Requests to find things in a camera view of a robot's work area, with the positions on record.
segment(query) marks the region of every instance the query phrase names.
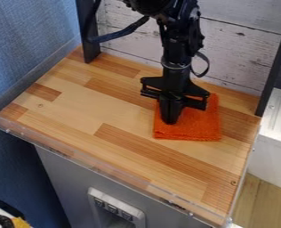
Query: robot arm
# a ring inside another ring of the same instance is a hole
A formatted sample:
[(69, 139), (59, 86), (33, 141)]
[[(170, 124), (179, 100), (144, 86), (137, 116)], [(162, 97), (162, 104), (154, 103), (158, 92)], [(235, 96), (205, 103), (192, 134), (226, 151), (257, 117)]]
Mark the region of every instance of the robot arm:
[[(164, 71), (162, 77), (143, 77), (140, 94), (159, 101), (161, 118), (166, 124), (175, 124), (185, 107), (205, 110), (209, 92), (193, 84), (189, 77), (190, 72), (202, 77), (209, 69), (208, 59), (198, 52), (205, 37), (199, 26), (197, 0), (124, 0), (124, 3), (144, 16), (121, 31), (88, 41), (104, 42), (126, 36), (146, 23), (149, 17), (154, 18), (164, 48), (161, 60)], [(196, 74), (192, 69), (195, 55), (208, 64), (202, 74)]]

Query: yellow object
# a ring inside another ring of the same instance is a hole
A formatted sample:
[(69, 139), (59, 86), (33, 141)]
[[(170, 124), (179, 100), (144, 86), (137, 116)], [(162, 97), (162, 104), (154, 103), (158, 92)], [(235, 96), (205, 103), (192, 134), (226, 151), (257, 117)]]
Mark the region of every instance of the yellow object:
[(12, 219), (12, 222), (14, 223), (15, 228), (30, 228), (31, 227), (26, 221), (24, 221), (20, 217), (14, 217)]

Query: floor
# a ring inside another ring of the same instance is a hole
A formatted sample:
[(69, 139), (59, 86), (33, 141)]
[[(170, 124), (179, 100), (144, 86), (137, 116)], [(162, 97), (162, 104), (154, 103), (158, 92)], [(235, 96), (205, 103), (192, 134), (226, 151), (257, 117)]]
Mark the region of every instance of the floor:
[(243, 228), (281, 228), (281, 188), (247, 174), (233, 221)]

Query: black cable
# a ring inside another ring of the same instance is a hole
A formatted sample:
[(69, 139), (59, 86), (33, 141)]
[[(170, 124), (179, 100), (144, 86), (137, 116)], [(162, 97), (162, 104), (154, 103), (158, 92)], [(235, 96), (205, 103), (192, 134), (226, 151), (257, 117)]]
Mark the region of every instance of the black cable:
[(124, 36), (127, 36), (127, 35), (133, 33), (138, 27), (145, 24), (148, 20), (149, 20), (149, 16), (143, 16), (139, 20), (135, 21), (134, 23), (132, 23), (131, 25), (129, 25), (128, 27), (126, 27), (120, 31), (109, 33), (109, 34), (98, 36), (98, 37), (87, 37), (86, 40), (89, 43), (102, 43), (102, 42), (107, 42), (112, 39), (124, 37)]
[(205, 56), (203, 53), (200, 53), (200, 52), (197, 52), (196, 53), (196, 56), (199, 57), (200, 59), (202, 59), (203, 61), (205, 61), (207, 63), (207, 68), (202, 72), (202, 73), (196, 73), (194, 70), (193, 70), (193, 67), (192, 67), (192, 62), (190, 64), (190, 70), (191, 72), (197, 76), (197, 77), (202, 77), (202, 76), (205, 76), (208, 71), (209, 71), (209, 68), (210, 68), (210, 61), (208, 59), (207, 56)]

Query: cable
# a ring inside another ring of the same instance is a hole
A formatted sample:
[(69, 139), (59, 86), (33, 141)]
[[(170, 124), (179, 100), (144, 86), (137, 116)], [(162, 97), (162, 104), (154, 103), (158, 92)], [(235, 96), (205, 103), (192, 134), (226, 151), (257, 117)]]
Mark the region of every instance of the cable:
[(107, 42), (112, 39), (124, 37), (124, 36), (127, 36), (127, 35), (133, 33), (138, 27), (145, 24), (148, 20), (149, 20), (149, 16), (143, 16), (139, 20), (135, 21), (134, 23), (132, 23), (131, 25), (129, 25), (128, 27), (126, 27), (120, 31), (109, 33), (109, 34), (98, 36), (98, 37), (87, 37), (86, 40), (89, 43), (102, 43), (102, 42)]

